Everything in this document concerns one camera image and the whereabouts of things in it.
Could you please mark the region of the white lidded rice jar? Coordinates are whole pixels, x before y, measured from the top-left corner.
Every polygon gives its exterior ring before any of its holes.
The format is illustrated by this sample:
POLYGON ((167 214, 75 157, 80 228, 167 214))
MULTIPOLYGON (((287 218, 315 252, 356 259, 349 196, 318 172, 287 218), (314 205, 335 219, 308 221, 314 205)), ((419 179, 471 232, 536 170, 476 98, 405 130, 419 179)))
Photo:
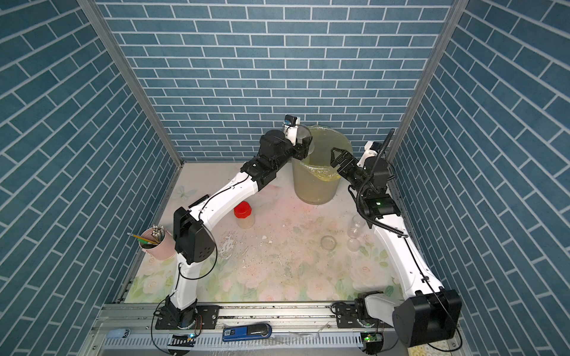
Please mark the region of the white lidded rice jar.
POLYGON ((350 239, 358 239, 362 236, 365 229, 368 227, 366 220, 364 220, 360 215, 356 214, 352 217, 348 228, 347 236, 350 239))

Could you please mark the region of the clear rice jar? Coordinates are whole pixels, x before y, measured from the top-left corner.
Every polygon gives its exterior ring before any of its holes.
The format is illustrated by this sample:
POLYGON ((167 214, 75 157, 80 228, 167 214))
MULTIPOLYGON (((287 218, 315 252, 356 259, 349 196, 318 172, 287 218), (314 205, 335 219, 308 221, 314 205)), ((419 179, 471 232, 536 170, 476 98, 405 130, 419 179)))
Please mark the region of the clear rice jar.
POLYGON ((314 144, 311 130, 304 125, 298 125, 297 129, 296 143, 307 152, 307 155, 313 153, 314 144))

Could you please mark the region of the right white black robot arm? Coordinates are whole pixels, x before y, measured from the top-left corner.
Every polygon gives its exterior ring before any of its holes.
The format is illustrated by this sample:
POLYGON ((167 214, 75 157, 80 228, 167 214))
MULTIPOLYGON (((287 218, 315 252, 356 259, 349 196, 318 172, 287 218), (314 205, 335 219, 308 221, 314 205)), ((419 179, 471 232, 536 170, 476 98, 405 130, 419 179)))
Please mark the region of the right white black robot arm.
POLYGON ((402 212, 387 187, 389 164, 380 148, 368 149, 361 159, 332 148, 331 166, 349 183, 358 215, 384 246, 402 289, 402 299, 385 292, 364 292, 356 300, 361 322, 379 320, 395 329, 406 347, 449 341, 459 335, 463 302, 446 289, 427 266, 405 226, 402 212))

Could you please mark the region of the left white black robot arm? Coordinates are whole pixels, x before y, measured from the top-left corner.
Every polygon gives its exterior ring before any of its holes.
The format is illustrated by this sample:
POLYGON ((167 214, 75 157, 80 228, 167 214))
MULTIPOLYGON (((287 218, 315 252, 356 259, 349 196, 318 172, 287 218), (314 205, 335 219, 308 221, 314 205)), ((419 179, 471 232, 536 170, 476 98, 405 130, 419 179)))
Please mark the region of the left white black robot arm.
POLYGON ((200 270, 217 248, 212 229, 221 218, 272 182, 289 160, 305 159, 312 140, 310 130, 303 125, 268 131, 260 139, 257 155, 244 163, 228 184, 204 201, 175 211, 173 235, 178 267, 175 287, 166 298, 171 310, 185 312, 196 304, 200 270))

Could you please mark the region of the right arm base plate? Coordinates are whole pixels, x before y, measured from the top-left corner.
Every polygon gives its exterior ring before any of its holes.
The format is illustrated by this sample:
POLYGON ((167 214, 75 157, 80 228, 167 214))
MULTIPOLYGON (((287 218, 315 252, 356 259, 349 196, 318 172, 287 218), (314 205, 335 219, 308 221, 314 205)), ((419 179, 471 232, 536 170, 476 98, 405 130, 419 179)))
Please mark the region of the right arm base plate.
POLYGON ((335 318, 337 327, 340 329, 392 328, 388 323, 369 316, 364 304, 357 300, 351 303, 347 301, 336 301, 329 305, 329 309, 335 318))

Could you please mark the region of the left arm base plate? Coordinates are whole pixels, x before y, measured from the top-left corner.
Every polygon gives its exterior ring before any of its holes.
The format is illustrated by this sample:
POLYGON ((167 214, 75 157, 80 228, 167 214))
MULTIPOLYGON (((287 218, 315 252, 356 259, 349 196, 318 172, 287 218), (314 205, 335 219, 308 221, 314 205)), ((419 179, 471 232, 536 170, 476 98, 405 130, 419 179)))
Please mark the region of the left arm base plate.
POLYGON ((220 309, 216 305, 198 305, 172 314, 167 307, 162 306, 154 313, 154 327, 158 330, 214 329, 220 309))

